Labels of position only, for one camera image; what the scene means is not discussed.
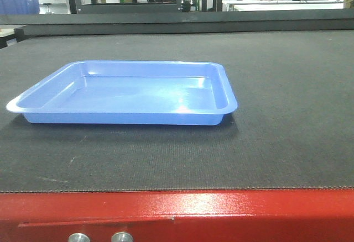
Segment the blue plastic tray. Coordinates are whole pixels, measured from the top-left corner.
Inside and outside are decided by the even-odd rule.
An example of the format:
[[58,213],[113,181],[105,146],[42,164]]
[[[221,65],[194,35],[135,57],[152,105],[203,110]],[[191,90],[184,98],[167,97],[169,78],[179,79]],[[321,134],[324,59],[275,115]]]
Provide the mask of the blue plastic tray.
[[7,104],[32,123],[216,125],[237,102],[209,62],[78,61]]

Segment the black metal frame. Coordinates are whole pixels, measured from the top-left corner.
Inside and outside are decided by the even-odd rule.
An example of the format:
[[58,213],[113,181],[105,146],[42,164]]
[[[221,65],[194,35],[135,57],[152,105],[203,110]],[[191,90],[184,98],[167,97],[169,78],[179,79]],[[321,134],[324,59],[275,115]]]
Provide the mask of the black metal frame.
[[354,29],[354,9],[146,14],[0,15],[26,35]]
[[182,0],[175,3],[124,3],[124,4],[98,4],[97,0],[91,0],[91,4],[82,4],[81,0],[74,3],[80,14],[104,14],[104,13],[156,13],[181,11]]

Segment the workbench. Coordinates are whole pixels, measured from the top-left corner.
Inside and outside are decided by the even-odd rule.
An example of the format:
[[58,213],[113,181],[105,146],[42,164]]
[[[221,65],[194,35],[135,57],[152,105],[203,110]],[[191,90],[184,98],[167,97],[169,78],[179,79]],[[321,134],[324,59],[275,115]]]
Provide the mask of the workbench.
[[[348,30],[57,36],[1,49],[0,240],[123,230],[136,242],[352,241],[353,45]],[[6,111],[79,60],[216,62],[239,108],[211,127],[30,124]]]

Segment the gray felt surface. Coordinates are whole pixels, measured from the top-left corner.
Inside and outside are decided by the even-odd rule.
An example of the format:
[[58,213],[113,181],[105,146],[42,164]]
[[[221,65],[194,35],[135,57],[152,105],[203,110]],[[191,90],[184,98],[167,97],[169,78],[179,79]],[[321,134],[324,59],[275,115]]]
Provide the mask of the gray felt surface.
[[[354,187],[354,31],[37,38],[0,50],[0,191]],[[68,62],[211,61],[215,127],[30,124],[5,106]]]

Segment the white table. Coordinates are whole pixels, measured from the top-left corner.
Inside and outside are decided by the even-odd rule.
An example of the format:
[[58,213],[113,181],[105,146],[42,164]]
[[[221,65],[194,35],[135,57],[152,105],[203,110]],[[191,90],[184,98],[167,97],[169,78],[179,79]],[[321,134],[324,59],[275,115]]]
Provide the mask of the white table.
[[343,9],[343,1],[292,1],[292,0],[223,0],[223,10],[260,11],[260,10],[306,10],[306,9]]

